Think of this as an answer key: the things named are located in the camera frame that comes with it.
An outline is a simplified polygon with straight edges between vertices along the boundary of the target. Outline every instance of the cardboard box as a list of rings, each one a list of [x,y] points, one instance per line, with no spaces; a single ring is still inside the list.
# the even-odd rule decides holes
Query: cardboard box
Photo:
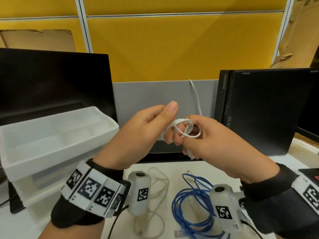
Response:
[[[0,48],[76,52],[69,30],[0,30]]]
[[[310,67],[319,46],[319,0],[298,1],[271,68]]]

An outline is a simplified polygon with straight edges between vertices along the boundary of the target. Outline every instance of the hand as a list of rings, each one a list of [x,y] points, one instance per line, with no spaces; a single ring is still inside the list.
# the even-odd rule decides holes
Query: hand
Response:
[[[178,104],[153,106],[136,113],[93,159],[109,169],[128,169],[145,157],[175,119]]]
[[[170,129],[165,141],[189,149],[195,158],[202,158],[214,167],[225,171],[230,177],[240,178],[247,183],[262,181],[279,172],[278,165],[243,140],[236,133],[214,119],[190,115],[187,117],[200,127],[201,136],[197,139],[182,137],[180,132]],[[180,124],[183,132],[187,124]],[[199,128],[194,126],[190,135],[196,135]]]

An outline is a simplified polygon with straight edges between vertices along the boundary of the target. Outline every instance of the brand logo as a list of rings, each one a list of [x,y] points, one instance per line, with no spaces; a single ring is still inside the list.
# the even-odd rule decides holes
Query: brand logo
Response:
[[[225,86],[226,86],[226,77],[227,77],[227,75],[224,75],[223,88],[222,88],[222,89],[225,89]]]

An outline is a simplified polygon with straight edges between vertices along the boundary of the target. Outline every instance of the black monitor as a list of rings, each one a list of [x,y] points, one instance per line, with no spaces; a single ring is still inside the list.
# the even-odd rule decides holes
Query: black monitor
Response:
[[[212,116],[263,154],[286,154],[318,75],[313,68],[221,70]]]
[[[311,63],[312,68],[319,69],[319,47]],[[319,78],[311,90],[305,108],[301,114],[296,132],[319,143]]]
[[[0,126],[90,106],[117,121],[107,54],[0,48]]]

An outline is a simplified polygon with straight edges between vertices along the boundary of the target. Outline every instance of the white plastic storage box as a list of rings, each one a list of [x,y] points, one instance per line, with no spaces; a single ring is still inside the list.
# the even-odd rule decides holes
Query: white plastic storage box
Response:
[[[45,199],[26,208],[39,229],[43,230],[50,221],[51,211],[60,196],[61,192],[58,191],[53,195],[50,195],[49,197],[46,197]]]
[[[52,177],[49,175],[54,170],[52,167],[74,158],[55,167],[56,170],[67,167],[61,172],[66,176],[81,160],[75,157],[83,155],[86,159],[88,152],[108,143],[118,130],[118,124],[96,107],[5,125],[0,127],[1,163],[23,201],[30,199],[35,192],[30,189],[30,193],[23,193],[29,189],[27,185],[33,183],[38,189],[47,187],[45,182],[48,185],[48,180],[58,176],[58,173]],[[49,176],[35,182],[37,178],[44,178],[44,174]]]
[[[36,174],[12,181],[25,207],[33,205],[56,192],[70,177],[80,161],[95,157],[103,146],[59,163]]]

